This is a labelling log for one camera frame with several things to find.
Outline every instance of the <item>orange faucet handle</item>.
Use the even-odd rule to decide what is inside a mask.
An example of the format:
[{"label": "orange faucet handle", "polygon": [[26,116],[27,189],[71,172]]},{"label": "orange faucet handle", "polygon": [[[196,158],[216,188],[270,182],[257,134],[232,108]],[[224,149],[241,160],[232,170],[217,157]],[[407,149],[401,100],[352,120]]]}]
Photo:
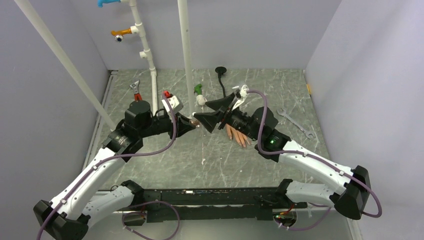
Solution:
[{"label": "orange faucet handle", "polygon": [[124,29],[124,30],[119,30],[119,31],[111,31],[110,34],[112,34],[113,36],[117,36],[117,35],[125,35],[125,34],[132,34],[133,32],[131,31],[131,28],[128,29]]}]

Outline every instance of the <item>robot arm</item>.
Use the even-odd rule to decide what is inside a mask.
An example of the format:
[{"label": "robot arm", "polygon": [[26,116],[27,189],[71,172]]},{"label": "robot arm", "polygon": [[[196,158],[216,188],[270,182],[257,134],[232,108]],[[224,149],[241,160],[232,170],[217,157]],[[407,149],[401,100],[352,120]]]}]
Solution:
[{"label": "robot arm", "polygon": [[[234,108],[234,106],[238,107],[241,102],[244,102],[246,96],[243,95],[243,92],[248,90],[247,86],[244,85],[225,98],[207,101],[206,106],[215,110],[215,112],[194,113],[193,116],[210,133],[217,124],[219,124],[218,129],[229,124],[255,141],[259,139],[264,107],[258,108],[252,116]],[[278,194],[282,198],[290,199],[293,203],[322,204],[334,207],[347,218],[360,219],[370,193],[351,180],[349,176],[358,179],[371,188],[368,171],[361,166],[351,169],[305,149],[289,136],[275,130],[277,124],[278,120],[274,117],[272,111],[267,108],[261,141],[255,146],[258,153],[277,163],[293,165],[323,183],[301,183],[292,179],[284,179],[278,187]],[[283,151],[284,154],[264,154],[259,151],[258,145],[265,151],[271,153]],[[314,157],[322,159],[322,161],[317,161]]]},{"label": "robot arm", "polygon": [[[178,113],[183,108],[181,101],[167,92],[165,95],[172,112],[176,112],[175,130],[165,100],[166,108],[160,116],[153,115],[148,102],[133,101],[125,111],[125,118],[108,135],[103,147],[81,174],[51,201],[41,200],[35,205],[33,210],[38,222],[45,225],[52,237],[82,239],[91,226],[107,215],[134,202],[143,202],[144,189],[131,180],[123,182],[109,194],[90,200],[102,184],[130,160],[131,154],[143,147],[143,138],[168,133],[172,139],[174,131],[176,137],[180,137],[196,128],[187,117]],[[113,158],[116,154],[124,157]]]}]

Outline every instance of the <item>green object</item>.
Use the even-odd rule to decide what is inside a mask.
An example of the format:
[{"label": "green object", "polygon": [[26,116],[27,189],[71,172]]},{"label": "green object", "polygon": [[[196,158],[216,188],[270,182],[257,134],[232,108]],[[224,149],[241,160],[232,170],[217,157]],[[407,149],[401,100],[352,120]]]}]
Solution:
[{"label": "green object", "polygon": [[194,92],[197,94],[197,95],[202,95],[202,84],[197,84],[195,87],[194,87]]}]

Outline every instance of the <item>white wall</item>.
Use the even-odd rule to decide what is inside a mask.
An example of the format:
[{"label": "white wall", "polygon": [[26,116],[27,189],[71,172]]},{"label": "white wall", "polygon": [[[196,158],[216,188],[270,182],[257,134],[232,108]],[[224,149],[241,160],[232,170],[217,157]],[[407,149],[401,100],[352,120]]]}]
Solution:
[{"label": "white wall", "polygon": [[[108,69],[143,69],[127,4],[71,0]],[[188,0],[193,68],[305,68],[341,0]],[[138,0],[157,68],[184,68],[177,0]]]},{"label": "white wall", "polygon": [[365,239],[424,233],[423,13],[420,0],[343,0],[306,68],[330,157],[366,167],[383,203],[360,221]]},{"label": "white wall", "polygon": [[[108,71],[74,6],[31,2],[102,99]],[[0,1],[0,32],[0,239],[35,239],[33,207],[81,172],[97,112],[12,0]]]}]

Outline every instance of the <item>white pole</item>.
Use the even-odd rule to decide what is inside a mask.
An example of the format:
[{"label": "white pole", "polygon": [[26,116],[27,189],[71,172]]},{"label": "white pole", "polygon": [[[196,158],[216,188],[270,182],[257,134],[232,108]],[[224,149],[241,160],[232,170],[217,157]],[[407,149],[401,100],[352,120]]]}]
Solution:
[{"label": "white pole", "polygon": [[69,59],[68,55],[65,53],[61,45],[58,43],[56,38],[50,32],[49,28],[47,28],[46,24],[40,18],[36,10],[33,8],[31,3],[28,0],[14,0],[20,10],[25,14],[26,18],[28,18],[29,22],[34,26],[37,30],[38,34],[44,39],[45,43],[50,47],[53,51],[54,55],[59,59],[68,73],[71,75],[75,83],[82,90],[85,96],[90,100],[93,104],[94,108],[101,115],[101,117],[106,121],[107,125],[109,125],[110,129],[115,129],[116,124],[112,121],[111,117],[108,115],[106,110],[102,107],[99,100],[97,100],[94,93],[91,91],[90,87],[87,85],[86,81],[84,81],[83,77],[78,72],[77,68],[74,66],[72,61]]},{"label": "white pole", "polygon": [[129,0],[129,7],[131,8],[132,16],[134,17],[135,27],[138,30],[138,36],[141,39],[143,51],[140,52],[140,57],[147,59],[148,68],[150,70],[151,76],[151,98],[152,98],[152,111],[153,114],[158,110],[158,86],[156,82],[156,67],[153,63],[152,51],[149,48],[149,44],[146,38],[145,27],[143,26],[142,19],[139,15],[139,10],[137,9],[137,0]]},{"label": "white pole", "polygon": [[182,52],[184,55],[185,80],[187,82],[190,118],[195,112],[195,93],[192,75],[192,54],[190,50],[189,9],[187,0],[178,0],[179,25],[181,27]]}]

